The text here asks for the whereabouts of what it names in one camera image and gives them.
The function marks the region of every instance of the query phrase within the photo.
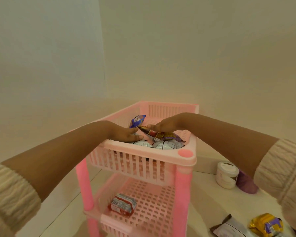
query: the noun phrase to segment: hand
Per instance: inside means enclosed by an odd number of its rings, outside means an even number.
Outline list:
[[[112,122],[107,122],[109,125],[109,139],[121,142],[135,142],[143,139],[142,135],[134,135],[138,128],[124,128]]]
[[[186,128],[184,127],[184,122],[186,121],[188,113],[180,113],[166,119],[163,119],[161,122],[155,125],[147,125],[147,128],[153,131],[162,131],[162,132],[173,132],[173,131],[183,131]]]

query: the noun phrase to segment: beige sleeve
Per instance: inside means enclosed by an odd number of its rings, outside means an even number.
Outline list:
[[[0,165],[0,237],[13,236],[41,206],[41,199],[22,176]]]
[[[254,182],[277,199],[284,218],[296,229],[296,143],[277,141],[258,166]]]

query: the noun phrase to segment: forearm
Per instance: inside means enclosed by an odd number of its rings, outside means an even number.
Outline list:
[[[265,154],[278,141],[278,138],[203,115],[184,115],[184,128],[252,178]]]
[[[93,122],[2,162],[27,179],[44,201],[95,147],[109,138],[105,121]]]

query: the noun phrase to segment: pink basket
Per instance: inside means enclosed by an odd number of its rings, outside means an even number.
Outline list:
[[[182,112],[198,113],[198,105],[143,101],[100,120],[128,127],[137,115],[147,115],[143,123],[146,125]],[[100,236],[97,221],[114,236],[185,236],[192,168],[196,164],[196,137],[189,131],[176,133],[186,141],[185,147],[178,150],[158,150],[112,140],[100,144],[87,156],[92,165],[119,174],[113,175],[95,196],[86,161],[77,165],[84,210],[90,218],[90,236]],[[138,203],[129,219],[107,208],[119,192],[133,196]]]

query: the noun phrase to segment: yellow snack packet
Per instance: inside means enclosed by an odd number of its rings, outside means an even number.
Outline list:
[[[260,237],[273,237],[283,232],[282,220],[269,213],[253,218],[248,227]]]

